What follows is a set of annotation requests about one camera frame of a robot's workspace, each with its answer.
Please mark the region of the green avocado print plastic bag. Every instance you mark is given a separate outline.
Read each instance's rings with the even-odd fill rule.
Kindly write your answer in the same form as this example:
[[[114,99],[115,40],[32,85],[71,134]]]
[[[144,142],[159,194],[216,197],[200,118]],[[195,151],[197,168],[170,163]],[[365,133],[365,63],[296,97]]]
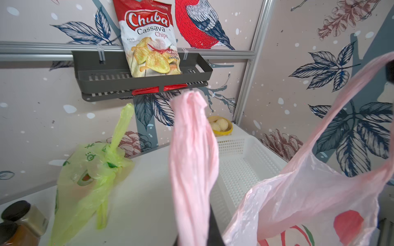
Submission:
[[[134,168],[119,144],[134,115],[134,106],[122,108],[109,143],[78,145],[63,163],[57,180],[54,224],[50,246],[64,246],[96,216],[96,228],[107,226],[109,196]]]

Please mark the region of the white perforated plastic basket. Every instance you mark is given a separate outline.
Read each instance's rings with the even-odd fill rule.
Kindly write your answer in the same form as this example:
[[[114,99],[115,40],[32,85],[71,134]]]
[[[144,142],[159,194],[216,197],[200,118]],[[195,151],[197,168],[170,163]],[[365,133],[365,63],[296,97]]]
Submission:
[[[219,175],[210,204],[223,233],[245,194],[258,182],[278,175],[287,162],[251,135],[217,138]]]

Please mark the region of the pink plastic bag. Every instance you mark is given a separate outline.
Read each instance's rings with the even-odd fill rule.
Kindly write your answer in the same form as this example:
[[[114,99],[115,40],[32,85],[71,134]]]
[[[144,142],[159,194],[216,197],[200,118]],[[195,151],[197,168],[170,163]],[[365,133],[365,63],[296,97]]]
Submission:
[[[378,196],[394,175],[394,138],[389,137],[388,158],[379,168],[346,177],[313,155],[313,147],[342,108],[386,64],[392,52],[364,66],[345,85],[309,140],[279,175],[253,186],[240,202],[222,235],[227,246],[266,246],[270,238],[285,245],[286,230],[295,229],[314,245],[367,246],[377,225]],[[206,101],[198,92],[182,93],[170,102],[174,129],[169,152],[178,246],[208,243],[210,193],[219,174],[219,148],[205,115]],[[333,227],[337,215],[354,210],[364,218],[351,240],[340,241]]]

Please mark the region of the Chuba cassava chips bag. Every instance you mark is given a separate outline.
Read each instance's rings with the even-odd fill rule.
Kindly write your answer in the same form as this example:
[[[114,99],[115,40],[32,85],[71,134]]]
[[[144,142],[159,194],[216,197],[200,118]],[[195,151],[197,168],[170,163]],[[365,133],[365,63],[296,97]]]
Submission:
[[[171,5],[157,1],[113,1],[132,77],[178,75]]]

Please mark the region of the yellow bowl with buns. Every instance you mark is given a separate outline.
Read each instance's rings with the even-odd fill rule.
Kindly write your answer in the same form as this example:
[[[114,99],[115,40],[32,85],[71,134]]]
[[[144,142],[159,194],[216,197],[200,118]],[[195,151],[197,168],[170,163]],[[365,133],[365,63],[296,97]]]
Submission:
[[[234,129],[233,124],[226,118],[220,116],[210,116],[208,121],[216,137],[228,136],[232,134]]]

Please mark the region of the light spice jar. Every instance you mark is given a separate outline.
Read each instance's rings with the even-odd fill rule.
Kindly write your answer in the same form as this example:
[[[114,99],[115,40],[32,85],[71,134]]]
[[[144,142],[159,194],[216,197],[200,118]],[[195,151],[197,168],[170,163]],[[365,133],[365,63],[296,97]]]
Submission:
[[[49,224],[47,217],[35,205],[25,200],[8,206],[2,212],[1,219],[24,225],[37,237],[46,233]]]

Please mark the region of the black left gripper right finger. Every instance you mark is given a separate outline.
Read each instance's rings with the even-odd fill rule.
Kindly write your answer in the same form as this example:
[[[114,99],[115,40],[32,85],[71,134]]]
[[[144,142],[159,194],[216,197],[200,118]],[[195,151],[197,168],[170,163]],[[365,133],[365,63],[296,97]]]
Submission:
[[[208,246],[225,246],[212,207],[210,207]]]

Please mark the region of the brown spice jar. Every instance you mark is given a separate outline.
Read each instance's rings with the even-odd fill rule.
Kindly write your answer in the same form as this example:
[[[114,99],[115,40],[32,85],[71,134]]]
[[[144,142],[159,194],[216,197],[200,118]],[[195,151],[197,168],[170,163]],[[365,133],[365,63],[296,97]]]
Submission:
[[[24,225],[12,221],[1,223],[1,246],[38,246],[39,241]]]

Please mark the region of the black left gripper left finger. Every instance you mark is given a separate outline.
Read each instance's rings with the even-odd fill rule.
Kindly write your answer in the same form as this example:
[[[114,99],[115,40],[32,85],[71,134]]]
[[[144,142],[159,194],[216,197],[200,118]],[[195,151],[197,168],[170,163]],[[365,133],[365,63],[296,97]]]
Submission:
[[[178,246],[178,238],[179,238],[179,236],[176,237],[175,242],[173,243],[173,246]]]

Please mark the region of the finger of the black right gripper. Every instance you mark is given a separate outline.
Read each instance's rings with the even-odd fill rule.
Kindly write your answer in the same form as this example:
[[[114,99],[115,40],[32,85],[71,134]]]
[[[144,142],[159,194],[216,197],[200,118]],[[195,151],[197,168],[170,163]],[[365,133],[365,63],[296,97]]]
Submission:
[[[394,60],[386,64],[385,71],[387,81],[391,84],[394,84]]]

